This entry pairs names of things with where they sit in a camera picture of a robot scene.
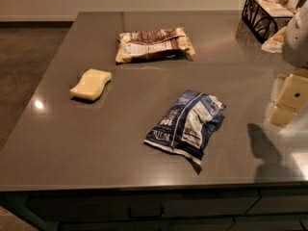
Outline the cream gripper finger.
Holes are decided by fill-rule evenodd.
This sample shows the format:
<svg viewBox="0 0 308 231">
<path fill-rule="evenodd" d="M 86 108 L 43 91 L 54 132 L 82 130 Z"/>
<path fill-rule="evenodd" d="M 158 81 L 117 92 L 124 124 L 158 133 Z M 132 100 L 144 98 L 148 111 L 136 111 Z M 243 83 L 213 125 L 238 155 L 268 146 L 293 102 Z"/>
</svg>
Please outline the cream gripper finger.
<svg viewBox="0 0 308 231">
<path fill-rule="evenodd" d="M 293 120 L 295 116 L 296 113 L 294 111 L 274 106 L 272 111 L 269 113 L 269 123 L 276 126 L 285 127 Z"/>
</svg>

